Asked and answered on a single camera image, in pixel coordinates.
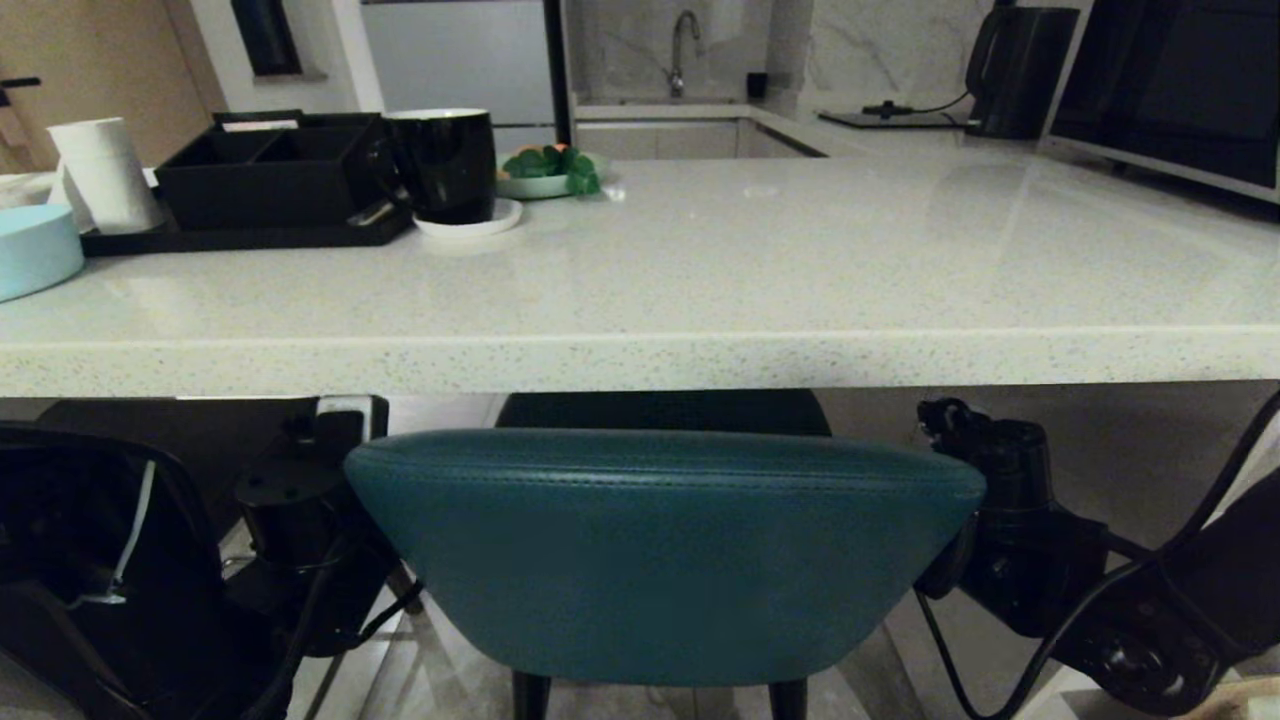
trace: black kettle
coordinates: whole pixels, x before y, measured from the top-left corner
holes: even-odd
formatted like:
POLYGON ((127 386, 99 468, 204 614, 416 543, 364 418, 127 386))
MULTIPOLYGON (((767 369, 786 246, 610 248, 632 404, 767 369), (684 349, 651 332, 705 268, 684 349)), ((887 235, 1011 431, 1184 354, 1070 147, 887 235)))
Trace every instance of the black kettle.
POLYGON ((1039 137, 1080 12, 997 5, 974 42, 965 87, 974 97, 969 135, 1039 137))

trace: chair backrest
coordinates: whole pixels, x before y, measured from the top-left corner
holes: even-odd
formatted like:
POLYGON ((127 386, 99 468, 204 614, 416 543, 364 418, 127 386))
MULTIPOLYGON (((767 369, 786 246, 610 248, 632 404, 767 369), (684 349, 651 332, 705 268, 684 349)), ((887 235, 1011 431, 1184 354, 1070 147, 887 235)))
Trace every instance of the chair backrest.
POLYGON ((940 455, 831 438, 445 430, 347 459, 479 650, 655 685, 808 676, 856 646, 977 509, 940 455))

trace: black storage box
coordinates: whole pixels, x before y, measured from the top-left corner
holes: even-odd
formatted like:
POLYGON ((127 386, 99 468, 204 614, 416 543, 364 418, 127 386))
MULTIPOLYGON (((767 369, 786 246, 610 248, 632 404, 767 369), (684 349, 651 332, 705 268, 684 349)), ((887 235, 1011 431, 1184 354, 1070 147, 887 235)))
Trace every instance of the black storage box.
POLYGON ((340 225, 381 197, 369 167, 375 113, 302 115, 296 129, 205 131, 156 168, 184 231, 340 225))

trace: faucet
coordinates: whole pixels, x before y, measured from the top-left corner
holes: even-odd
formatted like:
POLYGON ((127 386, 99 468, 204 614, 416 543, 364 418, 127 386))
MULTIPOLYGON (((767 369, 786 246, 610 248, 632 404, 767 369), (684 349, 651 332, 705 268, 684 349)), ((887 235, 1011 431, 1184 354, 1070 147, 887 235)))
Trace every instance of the faucet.
POLYGON ((703 28, 698 23, 698 15, 692 10, 685 10, 676 18, 676 27, 671 31, 671 70, 667 72, 667 85, 671 86, 672 97, 685 96, 685 70, 680 67, 681 50, 684 49, 680 31, 685 27, 686 19, 689 20, 689 31, 694 36, 695 49, 698 54, 701 54, 703 28))

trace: green vegetables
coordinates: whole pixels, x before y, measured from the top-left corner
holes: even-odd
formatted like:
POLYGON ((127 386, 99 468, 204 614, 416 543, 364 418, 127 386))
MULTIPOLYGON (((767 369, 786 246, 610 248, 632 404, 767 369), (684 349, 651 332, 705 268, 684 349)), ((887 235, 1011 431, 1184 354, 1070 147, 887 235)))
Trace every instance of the green vegetables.
POLYGON ((573 195, 600 192, 595 163, 577 147, 558 150, 548 145, 541 150, 527 149, 507 160, 502 169, 515 179, 568 176, 566 182, 573 195))

